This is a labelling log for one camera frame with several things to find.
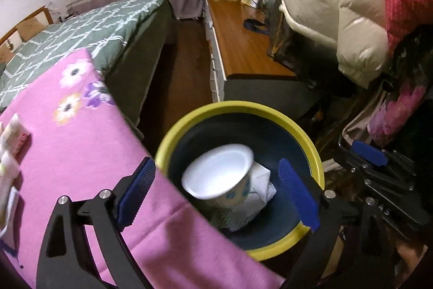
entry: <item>silver bolt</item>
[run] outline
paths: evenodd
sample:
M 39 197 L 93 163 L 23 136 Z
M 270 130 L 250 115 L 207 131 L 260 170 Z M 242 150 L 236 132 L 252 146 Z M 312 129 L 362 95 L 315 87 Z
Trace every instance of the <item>silver bolt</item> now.
M 111 191 L 107 190 L 107 189 L 105 189 L 99 193 L 100 198 L 107 198 L 107 197 L 110 197 L 110 195 L 111 195 Z
M 68 202 L 68 196 L 61 196 L 57 202 L 59 202 L 59 204 L 65 204 Z
M 335 191 L 334 190 L 326 190 L 324 192 L 326 198 L 335 198 Z
M 365 199 L 365 202 L 369 205 L 369 206 L 374 206 L 376 204 L 376 201 L 374 200 L 373 197 L 368 197 Z

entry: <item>wooden floor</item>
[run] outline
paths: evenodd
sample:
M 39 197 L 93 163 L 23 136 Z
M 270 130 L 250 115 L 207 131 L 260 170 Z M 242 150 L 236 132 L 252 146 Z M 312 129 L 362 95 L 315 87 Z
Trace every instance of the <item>wooden floor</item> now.
M 209 87 L 211 56 L 203 23 L 177 21 L 177 43 L 165 45 L 138 128 L 154 156 L 168 130 L 185 114 L 212 103 Z

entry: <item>green bedspread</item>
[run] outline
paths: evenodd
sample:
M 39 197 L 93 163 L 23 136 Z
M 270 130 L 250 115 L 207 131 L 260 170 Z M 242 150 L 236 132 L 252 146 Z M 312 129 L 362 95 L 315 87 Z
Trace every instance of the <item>green bedspread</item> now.
M 105 77 L 136 28 L 165 0 L 123 0 L 88 11 L 44 31 L 20 46 L 0 78 L 0 111 L 61 58 L 87 48 Z

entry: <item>blue dot on cup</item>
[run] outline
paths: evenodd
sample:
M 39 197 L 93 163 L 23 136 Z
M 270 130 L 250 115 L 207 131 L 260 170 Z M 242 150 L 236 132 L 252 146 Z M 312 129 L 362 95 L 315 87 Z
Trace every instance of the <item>blue dot on cup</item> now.
M 226 195 L 226 199 L 231 200 L 231 199 L 234 198 L 235 196 L 236 196 L 236 193 L 235 193 L 234 191 L 232 191 L 232 192 L 229 192 L 229 193 Z

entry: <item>cream puffer jacket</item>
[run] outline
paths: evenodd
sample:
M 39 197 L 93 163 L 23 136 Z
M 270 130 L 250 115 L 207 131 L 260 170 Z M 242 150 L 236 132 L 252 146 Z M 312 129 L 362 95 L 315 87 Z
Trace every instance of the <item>cream puffer jacket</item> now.
M 290 27 L 335 48 L 340 71 L 367 87 L 386 68 L 384 0 L 282 0 Z

